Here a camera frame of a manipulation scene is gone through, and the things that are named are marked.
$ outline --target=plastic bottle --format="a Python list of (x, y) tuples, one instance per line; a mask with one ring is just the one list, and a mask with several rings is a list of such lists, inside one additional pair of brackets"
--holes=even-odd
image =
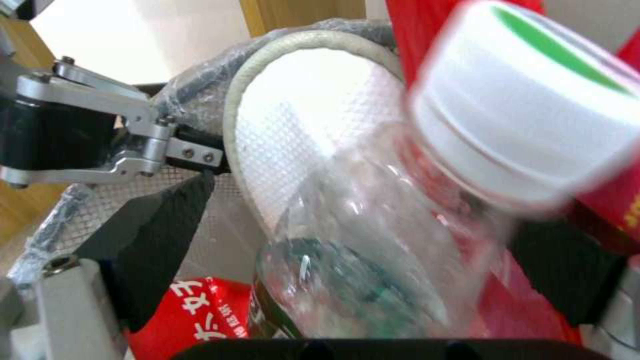
[(620, 69), (538, 14), (459, 7), (410, 90), (411, 119), (337, 154), (291, 200), (258, 258), (253, 327), (467, 336), (517, 219), (557, 211), (632, 158), (640, 92)]

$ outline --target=red packaging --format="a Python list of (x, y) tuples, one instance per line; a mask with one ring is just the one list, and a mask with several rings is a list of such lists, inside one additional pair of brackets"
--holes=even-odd
[(173, 283), (127, 340), (137, 360), (170, 359), (197, 343), (246, 338), (251, 286), (206, 277)]

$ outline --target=screw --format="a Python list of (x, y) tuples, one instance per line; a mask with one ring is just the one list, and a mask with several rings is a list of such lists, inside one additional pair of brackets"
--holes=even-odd
[(26, 189), (29, 185), (27, 184), (19, 184), (19, 183), (8, 183), (9, 187), (16, 190)]
[(42, 268), (42, 276), (49, 277), (80, 265), (76, 255), (67, 254), (49, 260)]
[(160, 126), (167, 126), (167, 125), (173, 124), (175, 122), (175, 117), (173, 117), (171, 115), (167, 115), (165, 117), (161, 117), (156, 122)]
[(69, 65), (73, 65), (76, 63), (76, 59), (73, 59), (71, 56), (63, 56), (61, 60), (63, 63), (67, 63)]
[(182, 156), (184, 156), (187, 159), (191, 159), (193, 157), (193, 149), (184, 149), (182, 151)]
[(202, 159), (204, 160), (204, 162), (210, 163), (210, 162), (213, 161), (213, 154), (208, 152), (208, 153), (204, 154), (204, 156), (202, 156)]

